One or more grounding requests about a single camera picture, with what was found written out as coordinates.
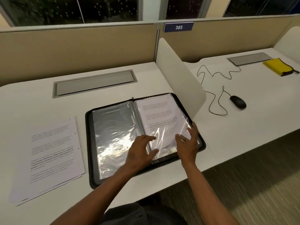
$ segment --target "open folder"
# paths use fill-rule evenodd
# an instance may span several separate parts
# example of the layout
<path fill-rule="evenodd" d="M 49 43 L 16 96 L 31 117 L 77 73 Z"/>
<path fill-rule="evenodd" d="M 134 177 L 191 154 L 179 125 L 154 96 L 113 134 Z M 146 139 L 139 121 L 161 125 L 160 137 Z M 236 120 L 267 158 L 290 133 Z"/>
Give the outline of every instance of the open folder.
<path fill-rule="evenodd" d="M 191 119 L 173 93 L 139 98 L 93 109 L 86 113 L 90 185 L 95 188 L 122 166 L 137 136 L 156 136 L 148 153 L 156 148 L 145 172 L 178 159 L 175 134 L 190 139 Z M 198 136 L 199 150 L 206 145 Z"/>

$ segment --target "forearm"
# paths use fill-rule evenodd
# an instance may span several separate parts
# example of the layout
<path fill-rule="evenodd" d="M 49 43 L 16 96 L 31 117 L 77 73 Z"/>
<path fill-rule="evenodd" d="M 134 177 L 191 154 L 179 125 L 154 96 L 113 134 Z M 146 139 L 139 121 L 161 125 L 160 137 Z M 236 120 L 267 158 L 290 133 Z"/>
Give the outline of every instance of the forearm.
<path fill-rule="evenodd" d="M 51 225 L 94 225 L 103 217 L 110 203 L 133 175 L 134 171 L 125 166 L 120 167 L 112 177 L 58 217 Z"/>
<path fill-rule="evenodd" d="M 188 164 L 184 168 L 203 223 L 205 225 L 239 224 L 235 217 L 220 202 L 196 165 Z"/>

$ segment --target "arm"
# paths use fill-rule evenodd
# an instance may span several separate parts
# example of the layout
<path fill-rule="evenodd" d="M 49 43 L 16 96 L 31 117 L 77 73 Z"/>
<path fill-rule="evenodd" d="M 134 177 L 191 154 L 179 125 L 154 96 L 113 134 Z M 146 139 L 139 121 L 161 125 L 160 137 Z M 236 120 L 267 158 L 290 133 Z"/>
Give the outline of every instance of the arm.
<path fill-rule="evenodd" d="M 158 150 L 146 153 L 146 145 L 155 137 L 138 136 L 128 151 L 126 162 L 103 184 L 54 220 L 51 225 L 92 225 L 102 219 L 104 212 L 123 186 L 137 172 L 152 162 Z"/>
<path fill-rule="evenodd" d="M 188 128 L 191 139 L 176 135 L 177 152 L 193 195 L 196 199 L 198 211 L 205 225 L 238 225 L 235 217 L 220 202 L 201 171 L 196 166 L 196 155 L 198 152 L 198 129 L 193 123 L 193 129 Z"/>

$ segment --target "person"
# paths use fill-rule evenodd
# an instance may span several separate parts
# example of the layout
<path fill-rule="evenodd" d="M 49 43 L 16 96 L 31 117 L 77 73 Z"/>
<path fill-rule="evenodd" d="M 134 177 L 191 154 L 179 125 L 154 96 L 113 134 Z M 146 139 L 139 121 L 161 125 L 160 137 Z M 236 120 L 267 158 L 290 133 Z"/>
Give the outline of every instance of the person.
<path fill-rule="evenodd" d="M 200 218 L 205 225 L 239 224 L 220 202 L 196 166 L 198 129 L 195 123 L 192 125 L 192 129 L 188 128 L 190 140 L 178 134 L 175 138 L 177 153 L 196 199 Z M 146 145 L 154 139 L 153 136 L 138 136 L 128 151 L 125 164 L 103 184 L 54 220 L 51 225 L 186 225 L 186 221 L 175 210 L 163 205 L 141 206 L 136 202 L 109 209 L 105 213 L 122 187 L 152 162 L 158 149 L 147 154 Z"/>

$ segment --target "dark clothing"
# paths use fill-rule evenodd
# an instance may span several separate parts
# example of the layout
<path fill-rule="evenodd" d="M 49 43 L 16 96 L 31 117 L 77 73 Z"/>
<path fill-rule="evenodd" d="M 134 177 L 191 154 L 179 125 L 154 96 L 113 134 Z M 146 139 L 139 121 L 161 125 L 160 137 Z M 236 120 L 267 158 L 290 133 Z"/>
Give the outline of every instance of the dark clothing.
<path fill-rule="evenodd" d="M 101 225 L 188 225 L 172 208 L 164 205 L 139 203 L 122 205 L 109 209 L 100 222 Z"/>

